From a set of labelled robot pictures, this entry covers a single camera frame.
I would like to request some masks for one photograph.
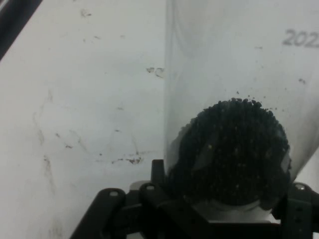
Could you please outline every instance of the scratch mark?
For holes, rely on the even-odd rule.
[[[40,106],[39,117],[42,116],[46,103],[53,103],[53,92],[51,89],[48,89],[48,96]]]
[[[136,143],[136,139],[135,139],[134,135],[132,135],[132,143],[133,143],[134,148],[135,148],[135,153],[136,153],[136,155],[138,155],[139,154],[139,149],[138,149],[138,145]]]
[[[44,176],[47,178],[49,183],[49,189],[53,195],[55,195],[55,189],[56,186],[54,184],[53,174],[52,174],[52,168],[51,168],[51,162],[47,155],[43,157],[44,162]]]
[[[53,92],[51,89],[48,90],[48,101],[53,103]]]
[[[74,135],[78,138],[78,144],[79,144],[79,146],[80,146],[85,152],[87,152],[88,149],[86,148],[85,144],[83,143],[81,136],[79,136],[78,133],[75,132],[74,130],[70,130],[70,133],[74,134]]]
[[[63,225],[61,220],[53,218],[52,226],[48,234],[49,239],[63,239]]]
[[[43,143],[44,143],[44,135],[43,135],[43,132],[42,132],[41,128],[39,127],[35,117],[36,117],[36,112],[33,113],[32,121],[33,121],[35,130],[36,130],[36,133],[38,135],[38,139],[39,139],[40,145],[42,146]]]
[[[118,158],[117,160],[112,161],[112,164],[114,164],[114,163],[116,163],[118,161],[123,161],[123,159],[122,158]]]

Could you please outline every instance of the black granule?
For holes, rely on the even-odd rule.
[[[290,183],[289,145],[271,111],[248,99],[219,101],[183,127],[168,152],[168,189],[196,203],[217,200],[267,210]]]

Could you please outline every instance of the printed number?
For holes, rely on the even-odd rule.
[[[316,32],[308,34],[305,31],[301,31],[296,33],[295,30],[288,29],[286,34],[289,35],[289,37],[283,41],[284,45],[304,46],[310,48],[319,47],[319,44],[316,44],[319,34]]]
[[[310,33],[309,38],[312,38],[306,45],[305,47],[318,47],[318,45],[315,45],[314,43],[317,41],[319,37],[319,34],[316,32]]]

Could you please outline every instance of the black metal frame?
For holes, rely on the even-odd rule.
[[[9,0],[0,9],[0,60],[41,2],[42,0]]]
[[[94,199],[71,239],[125,239],[140,232],[146,239],[310,239],[319,232],[319,195],[295,183],[273,210],[280,224],[209,223],[189,204],[170,198],[163,160],[153,160],[151,182],[127,195],[104,189]]]

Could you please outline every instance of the debris speck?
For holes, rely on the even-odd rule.
[[[85,9],[81,9],[80,15],[81,17],[87,17],[87,16],[91,16],[92,14],[88,13],[88,11]]]
[[[300,82],[300,83],[303,83],[304,85],[306,84],[306,81],[303,80],[303,79],[301,79],[301,78],[299,79],[299,82]]]
[[[139,164],[140,162],[142,162],[142,158],[134,158],[134,159],[126,159],[126,161],[129,161],[131,164]]]
[[[164,68],[156,68],[155,75],[160,78],[164,78]]]
[[[154,67],[149,67],[149,68],[146,68],[146,71],[149,72],[149,73],[152,73],[154,72],[155,68]]]

